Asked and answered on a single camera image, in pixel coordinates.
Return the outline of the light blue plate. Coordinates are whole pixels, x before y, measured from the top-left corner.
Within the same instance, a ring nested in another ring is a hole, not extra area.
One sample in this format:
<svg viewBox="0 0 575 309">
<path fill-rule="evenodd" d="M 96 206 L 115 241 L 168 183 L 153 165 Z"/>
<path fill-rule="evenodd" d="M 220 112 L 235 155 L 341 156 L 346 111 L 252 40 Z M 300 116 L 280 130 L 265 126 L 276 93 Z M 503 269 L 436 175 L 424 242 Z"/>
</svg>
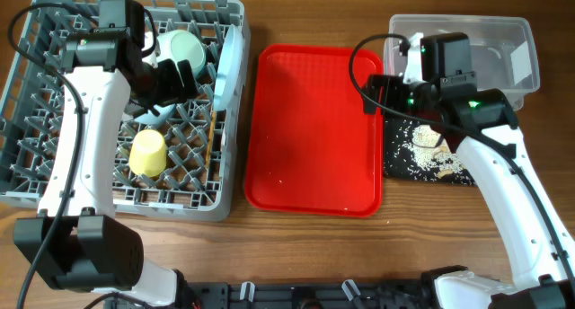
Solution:
<svg viewBox="0 0 575 309">
<path fill-rule="evenodd" d="M 237 26 L 230 26 L 222 47 L 214 88 L 213 108 L 226 110 L 234 96 L 243 58 L 243 34 Z"/>
</svg>

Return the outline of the light blue small bowl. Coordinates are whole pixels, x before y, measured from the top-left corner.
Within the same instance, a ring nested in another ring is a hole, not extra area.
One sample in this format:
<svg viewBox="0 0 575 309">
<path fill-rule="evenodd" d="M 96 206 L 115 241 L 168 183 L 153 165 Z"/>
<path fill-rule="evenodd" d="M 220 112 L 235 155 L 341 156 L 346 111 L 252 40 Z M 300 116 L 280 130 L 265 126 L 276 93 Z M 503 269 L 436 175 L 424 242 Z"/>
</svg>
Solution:
<svg viewBox="0 0 575 309">
<path fill-rule="evenodd" d="M 158 112 L 155 115 L 152 111 L 148 110 L 142 115 L 134 118 L 134 121 L 147 126 L 159 126 L 162 125 L 166 120 L 168 120 L 174 113 L 175 105 L 160 106 L 155 105 L 154 110 Z"/>
</svg>

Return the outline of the white plastic fork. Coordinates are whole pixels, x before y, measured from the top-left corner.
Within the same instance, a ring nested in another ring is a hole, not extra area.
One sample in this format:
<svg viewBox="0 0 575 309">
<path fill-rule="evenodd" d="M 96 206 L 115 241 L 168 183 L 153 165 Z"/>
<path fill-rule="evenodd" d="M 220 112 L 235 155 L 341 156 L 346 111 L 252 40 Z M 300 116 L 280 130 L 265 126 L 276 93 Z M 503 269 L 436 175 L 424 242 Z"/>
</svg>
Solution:
<svg viewBox="0 0 575 309">
<path fill-rule="evenodd" d="M 226 122 L 227 122 L 227 112 L 226 110 L 220 111 L 219 112 L 221 114 L 221 116 L 223 117 L 223 124 L 222 124 L 222 130 L 221 130 L 221 142 L 220 142 L 220 148 L 223 149 L 224 146 L 226 145 Z"/>
</svg>

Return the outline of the mint green bowl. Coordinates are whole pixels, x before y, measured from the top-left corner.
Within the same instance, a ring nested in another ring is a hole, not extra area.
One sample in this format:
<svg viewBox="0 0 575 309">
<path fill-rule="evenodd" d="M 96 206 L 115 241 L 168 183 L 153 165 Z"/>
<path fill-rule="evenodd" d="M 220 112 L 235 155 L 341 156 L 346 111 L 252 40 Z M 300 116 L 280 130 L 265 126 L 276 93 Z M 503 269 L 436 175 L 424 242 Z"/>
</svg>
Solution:
<svg viewBox="0 0 575 309">
<path fill-rule="evenodd" d="M 158 37 L 159 55 L 156 62 L 171 59 L 175 64 L 187 60 L 193 76 L 198 80 L 204 73 L 207 53 L 201 41 L 191 32 L 184 30 L 168 31 Z"/>
</svg>

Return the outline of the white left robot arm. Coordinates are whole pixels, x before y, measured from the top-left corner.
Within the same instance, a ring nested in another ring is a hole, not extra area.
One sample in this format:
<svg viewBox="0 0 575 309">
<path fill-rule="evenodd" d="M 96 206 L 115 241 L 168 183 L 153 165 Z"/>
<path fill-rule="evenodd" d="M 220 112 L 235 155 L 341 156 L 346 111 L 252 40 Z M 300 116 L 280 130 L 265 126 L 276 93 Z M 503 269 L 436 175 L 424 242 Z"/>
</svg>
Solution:
<svg viewBox="0 0 575 309">
<path fill-rule="evenodd" d="M 31 276 L 56 290 L 122 299 L 145 308 L 199 308 L 184 276 L 148 260 L 140 235 L 118 222 L 112 172 L 125 108 L 185 102 L 198 93 L 191 66 L 151 66 L 145 44 L 152 14 L 134 0 L 101 0 L 93 28 L 70 34 L 58 66 L 46 72 L 65 86 L 53 169 L 38 211 L 20 218 L 14 244 Z"/>
</svg>

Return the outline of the wooden chopstick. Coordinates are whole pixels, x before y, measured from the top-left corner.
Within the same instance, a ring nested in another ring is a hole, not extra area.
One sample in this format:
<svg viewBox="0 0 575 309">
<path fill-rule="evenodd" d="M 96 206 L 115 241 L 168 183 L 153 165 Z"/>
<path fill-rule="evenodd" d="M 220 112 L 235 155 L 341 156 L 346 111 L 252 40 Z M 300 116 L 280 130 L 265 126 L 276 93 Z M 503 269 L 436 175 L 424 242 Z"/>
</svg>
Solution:
<svg viewBox="0 0 575 309">
<path fill-rule="evenodd" d="M 210 121 L 210 128 L 208 132 L 208 143 L 207 143 L 207 151 L 206 151 L 206 170 L 209 170 L 210 167 L 210 160 L 211 160 L 211 153 L 214 145 L 214 135 L 215 135 L 215 126 L 217 123 L 217 111 L 213 110 L 211 112 L 211 121 Z"/>
</svg>

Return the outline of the yellow plastic cup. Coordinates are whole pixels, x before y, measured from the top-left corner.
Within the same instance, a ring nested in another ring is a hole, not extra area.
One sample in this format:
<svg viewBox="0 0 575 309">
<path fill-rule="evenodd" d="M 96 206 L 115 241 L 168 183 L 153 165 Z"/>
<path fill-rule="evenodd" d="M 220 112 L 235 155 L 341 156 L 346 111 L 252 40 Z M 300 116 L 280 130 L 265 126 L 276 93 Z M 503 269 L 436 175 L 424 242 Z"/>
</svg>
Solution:
<svg viewBox="0 0 575 309">
<path fill-rule="evenodd" d="M 128 158 L 128 166 L 135 175 L 150 178 L 159 176 L 167 165 L 167 145 L 163 135 L 153 129 L 136 134 Z"/>
</svg>

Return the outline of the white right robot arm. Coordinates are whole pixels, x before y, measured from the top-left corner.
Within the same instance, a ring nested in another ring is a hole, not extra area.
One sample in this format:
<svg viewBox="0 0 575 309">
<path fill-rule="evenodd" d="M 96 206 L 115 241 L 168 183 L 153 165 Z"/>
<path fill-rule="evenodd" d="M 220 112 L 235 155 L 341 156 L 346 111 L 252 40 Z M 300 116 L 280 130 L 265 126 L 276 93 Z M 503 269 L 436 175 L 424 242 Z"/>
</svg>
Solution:
<svg viewBox="0 0 575 309">
<path fill-rule="evenodd" d="M 401 75 L 371 75 L 358 86 L 365 113 L 382 111 L 431 127 L 473 177 L 504 242 L 512 280 L 505 284 L 461 266 L 421 276 L 430 308 L 571 308 L 574 241 L 528 157 L 505 94 L 480 90 L 462 32 L 407 38 Z"/>
</svg>

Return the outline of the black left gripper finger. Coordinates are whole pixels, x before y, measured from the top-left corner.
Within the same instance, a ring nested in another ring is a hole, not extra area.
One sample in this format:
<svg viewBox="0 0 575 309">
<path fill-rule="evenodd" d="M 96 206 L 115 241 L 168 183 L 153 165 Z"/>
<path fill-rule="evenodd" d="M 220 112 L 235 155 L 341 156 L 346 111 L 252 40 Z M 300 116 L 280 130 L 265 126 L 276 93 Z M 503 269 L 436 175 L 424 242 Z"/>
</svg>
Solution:
<svg viewBox="0 0 575 309">
<path fill-rule="evenodd" d="M 158 64 L 155 104 L 166 106 L 181 99 L 182 83 L 180 73 L 171 59 Z"/>
<path fill-rule="evenodd" d="M 181 100 L 187 101 L 189 99 L 194 99 L 199 93 L 190 61 L 183 59 L 178 62 L 177 66 L 179 68 L 182 81 Z"/>
</svg>

